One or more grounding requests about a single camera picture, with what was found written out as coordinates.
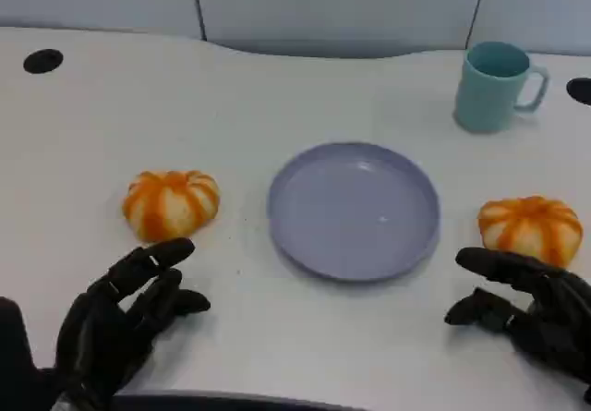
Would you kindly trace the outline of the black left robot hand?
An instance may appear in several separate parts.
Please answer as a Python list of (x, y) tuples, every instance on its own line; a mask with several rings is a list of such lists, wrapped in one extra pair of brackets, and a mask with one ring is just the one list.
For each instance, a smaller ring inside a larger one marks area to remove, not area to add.
[(179, 318), (210, 309), (203, 294), (180, 286), (183, 274), (176, 266), (194, 250), (185, 237), (135, 248), (75, 299), (57, 337), (57, 407), (109, 409), (162, 332)]

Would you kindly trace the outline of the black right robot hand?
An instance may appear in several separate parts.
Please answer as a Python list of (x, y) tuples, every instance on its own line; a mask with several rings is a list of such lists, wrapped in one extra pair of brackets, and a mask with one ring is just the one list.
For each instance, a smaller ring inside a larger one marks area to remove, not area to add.
[(477, 287), (449, 309), (447, 324), (504, 334), (536, 362), (590, 383), (590, 284), (563, 268), (508, 251), (462, 248), (455, 261), (490, 282), (531, 295), (532, 303), (522, 310)]

